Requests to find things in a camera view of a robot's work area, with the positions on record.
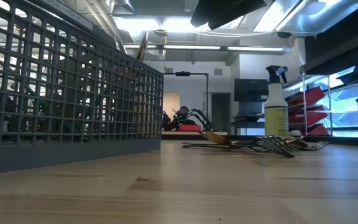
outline bottle label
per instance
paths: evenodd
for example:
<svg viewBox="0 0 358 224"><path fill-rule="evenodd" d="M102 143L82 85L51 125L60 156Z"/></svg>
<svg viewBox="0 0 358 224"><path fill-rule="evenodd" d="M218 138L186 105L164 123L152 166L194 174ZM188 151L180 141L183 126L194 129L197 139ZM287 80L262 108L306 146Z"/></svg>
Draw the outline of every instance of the bottle label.
<svg viewBox="0 0 358 224"><path fill-rule="evenodd" d="M286 106L265 108L265 135L288 136L288 108Z"/></svg>

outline exhale vent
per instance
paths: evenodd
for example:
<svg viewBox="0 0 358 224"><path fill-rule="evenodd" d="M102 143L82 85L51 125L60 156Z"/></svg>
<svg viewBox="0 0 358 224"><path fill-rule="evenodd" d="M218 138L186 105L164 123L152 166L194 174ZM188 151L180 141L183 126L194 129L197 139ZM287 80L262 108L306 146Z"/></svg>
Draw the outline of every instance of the exhale vent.
<svg viewBox="0 0 358 224"><path fill-rule="evenodd" d="M173 73L173 68L165 68L165 73Z"/></svg>
<svg viewBox="0 0 358 224"><path fill-rule="evenodd" d="M223 71L221 68L215 68L214 69L214 75L222 75Z"/></svg>

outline spray nozzle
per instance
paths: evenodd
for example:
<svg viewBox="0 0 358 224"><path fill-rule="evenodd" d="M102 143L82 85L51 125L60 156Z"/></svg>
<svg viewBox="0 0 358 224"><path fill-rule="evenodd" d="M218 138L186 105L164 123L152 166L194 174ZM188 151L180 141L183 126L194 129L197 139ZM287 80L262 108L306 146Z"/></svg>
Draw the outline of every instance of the spray nozzle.
<svg viewBox="0 0 358 224"><path fill-rule="evenodd" d="M266 67L270 77L270 83L280 83L280 76L283 78L283 81L287 83L287 78L285 78L285 72L288 71L286 66L278 66L278 65L271 65Z"/></svg>

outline spray bottle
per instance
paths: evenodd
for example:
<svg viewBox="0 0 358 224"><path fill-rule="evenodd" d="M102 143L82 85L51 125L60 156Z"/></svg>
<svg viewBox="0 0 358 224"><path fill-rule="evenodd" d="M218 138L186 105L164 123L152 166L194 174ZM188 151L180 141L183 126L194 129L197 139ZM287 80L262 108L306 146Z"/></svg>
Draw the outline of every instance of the spray bottle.
<svg viewBox="0 0 358 224"><path fill-rule="evenodd" d="M265 135L288 136L288 103L283 98L280 76L287 83L285 66L271 65L266 68L270 75L268 99L265 103Z"/></svg>

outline wooden table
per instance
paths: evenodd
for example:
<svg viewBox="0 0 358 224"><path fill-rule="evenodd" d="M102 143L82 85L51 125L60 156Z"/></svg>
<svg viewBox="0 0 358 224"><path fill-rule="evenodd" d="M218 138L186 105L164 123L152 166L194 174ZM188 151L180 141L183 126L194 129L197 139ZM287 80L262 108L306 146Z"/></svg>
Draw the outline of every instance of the wooden table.
<svg viewBox="0 0 358 224"><path fill-rule="evenodd" d="M0 223L358 223L358 147L161 151L0 174Z"/></svg>

